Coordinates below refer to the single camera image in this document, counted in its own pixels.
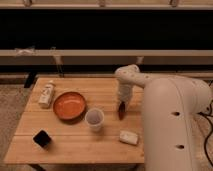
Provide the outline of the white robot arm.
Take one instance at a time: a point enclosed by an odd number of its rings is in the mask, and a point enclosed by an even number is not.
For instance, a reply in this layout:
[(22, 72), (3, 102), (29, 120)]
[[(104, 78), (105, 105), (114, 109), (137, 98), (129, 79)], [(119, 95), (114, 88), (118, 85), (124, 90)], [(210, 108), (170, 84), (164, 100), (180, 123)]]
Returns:
[(135, 64), (115, 71), (118, 99), (130, 103), (133, 88), (143, 89), (142, 127), (146, 171), (199, 171), (190, 117), (213, 101), (209, 85), (179, 75), (142, 73)]

